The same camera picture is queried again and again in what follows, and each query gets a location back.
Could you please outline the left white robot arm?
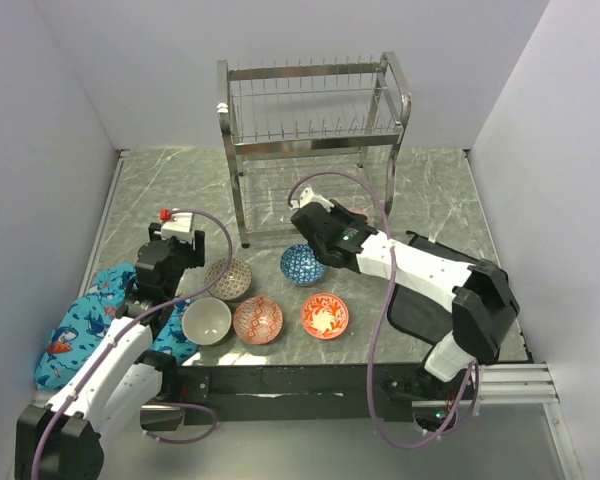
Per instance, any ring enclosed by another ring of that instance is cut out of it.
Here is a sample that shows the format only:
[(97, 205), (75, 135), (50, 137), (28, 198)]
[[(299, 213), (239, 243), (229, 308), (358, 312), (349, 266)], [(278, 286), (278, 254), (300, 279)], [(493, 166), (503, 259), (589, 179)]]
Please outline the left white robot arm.
[(205, 262), (205, 235), (187, 212), (149, 233), (136, 279), (98, 347), (44, 406), (29, 405), (18, 418), (16, 478), (95, 479), (105, 440), (143, 405), (185, 408), (175, 357), (150, 346), (181, 302), (175, 292), (184, 271)]

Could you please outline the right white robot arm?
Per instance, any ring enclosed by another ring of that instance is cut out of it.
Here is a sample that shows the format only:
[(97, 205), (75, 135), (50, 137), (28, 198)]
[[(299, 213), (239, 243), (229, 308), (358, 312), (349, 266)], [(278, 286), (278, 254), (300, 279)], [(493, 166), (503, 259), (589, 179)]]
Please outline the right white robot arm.
[(508, 275), (489, 260), (446, 259), (389, 238), (335, 200), (311, 194), (292, 200), (291, 223), (317, 259), (330, 267), (394, 280), (439, 305), (452, 327), (418, 374), (420, 391), (440, 398), (472, 361), (491, 365), (520, 307)]

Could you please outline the black white leaf bowl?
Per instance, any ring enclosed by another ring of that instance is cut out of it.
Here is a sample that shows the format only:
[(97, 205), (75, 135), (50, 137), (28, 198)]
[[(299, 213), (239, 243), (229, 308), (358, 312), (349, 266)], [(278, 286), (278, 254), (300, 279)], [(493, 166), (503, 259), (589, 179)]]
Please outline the black white leaf bowl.
[(364, 210), (361, 210), (361, 209), (358, 209), (358, 208), (351, 208), (351, 209), (349, 209), (349, 211), (351, 213), (353, 213), (353, 214), (361, 215), (365, 219), (365, 221), (367, 221), (367, 222), (370, 221), (369, 215)]

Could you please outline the steel two-tier dish rack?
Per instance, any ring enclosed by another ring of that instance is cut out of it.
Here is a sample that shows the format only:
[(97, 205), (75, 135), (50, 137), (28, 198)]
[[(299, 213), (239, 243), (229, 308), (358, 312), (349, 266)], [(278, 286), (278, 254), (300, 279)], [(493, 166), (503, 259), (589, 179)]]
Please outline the steel two-tier dish rack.
[(320, 177), (316, 190), (375, 216), (389, 214), (412, 98), (393, 51), (379, 57), (258, 66), (216, 64), (217, 117), (239, 242), (291, 235), (287, 195), (318, 171), (342, 170), (375, 185)]

